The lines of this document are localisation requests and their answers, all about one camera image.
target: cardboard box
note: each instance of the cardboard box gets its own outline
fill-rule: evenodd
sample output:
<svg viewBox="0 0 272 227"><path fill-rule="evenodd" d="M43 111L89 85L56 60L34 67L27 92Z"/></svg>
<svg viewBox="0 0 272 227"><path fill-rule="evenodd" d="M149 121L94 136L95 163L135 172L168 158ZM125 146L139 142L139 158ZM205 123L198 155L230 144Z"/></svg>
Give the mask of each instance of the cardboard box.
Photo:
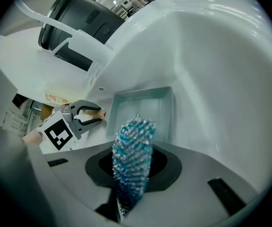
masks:
<svg viewBox="0 0 272 227"><path fill-rule="evenodd" d="M53 108L54 107L52 106L42 104L40 119L45 120L47 117L49 117L52 114Z"/></svg>
<svg viewBox="0 0 272 227"><path fill-rule="evenodd" d="M38 126L37 131L41 138L48 142L55 151L79 149L78 139L60 111L46 118Z"/></svg>

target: white plastic bracket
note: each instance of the white plastic bracket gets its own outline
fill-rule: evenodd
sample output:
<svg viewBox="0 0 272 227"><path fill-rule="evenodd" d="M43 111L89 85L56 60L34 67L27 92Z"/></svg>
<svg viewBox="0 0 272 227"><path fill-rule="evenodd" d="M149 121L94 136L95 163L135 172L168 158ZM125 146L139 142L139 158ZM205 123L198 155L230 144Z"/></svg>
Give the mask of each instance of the white plastic bracket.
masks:
<svg viewBox="0 0 272 227"><path fill-rule="evenodd" d="M27 16L61 29L62 31L72 35L70 40L65 40L65 43L58 45L55 50L57 49L58 51L64 44L69 42L69 48L71 50L74 50L75 52L89 58L94 62L97 62L100 65L105 65L113 56L113 51L110 48L84 31L76 30L55 19L36 13L32 11L27 5L25 5L22 0L15 0L15 4Z"/></svg>

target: black rubber gasket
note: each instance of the black rubber gasket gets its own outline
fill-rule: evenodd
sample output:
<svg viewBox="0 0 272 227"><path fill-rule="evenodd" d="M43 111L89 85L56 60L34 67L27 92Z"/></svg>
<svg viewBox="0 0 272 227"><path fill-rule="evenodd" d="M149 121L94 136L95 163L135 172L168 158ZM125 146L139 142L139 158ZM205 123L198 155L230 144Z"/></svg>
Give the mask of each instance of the black rubber gasket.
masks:
<svg viewBox="0 0 272 227"><path fill-rule="evenodd" d="M153 159L150 166L152 174L149 175L145 192L165 190L175 182L182 171L182 163L177 156L156 145L153 145L153 149ZM85 170L96 185L114 188L112 148L110 147L90 157L86 161Z"/></svg>

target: bristle brush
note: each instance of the bristle brush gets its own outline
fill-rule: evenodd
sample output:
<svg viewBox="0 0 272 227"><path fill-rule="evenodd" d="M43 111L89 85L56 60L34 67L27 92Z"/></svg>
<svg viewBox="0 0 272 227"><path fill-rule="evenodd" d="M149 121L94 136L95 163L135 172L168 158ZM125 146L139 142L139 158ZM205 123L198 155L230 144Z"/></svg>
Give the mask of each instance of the bristle brush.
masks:
<svg viewBox="0 0 272 227"><path fill-rule="evenodd" d="M119 210L126 217L142 198L148 182L155 123L136 115L117 132L113 173Z"/></svg>

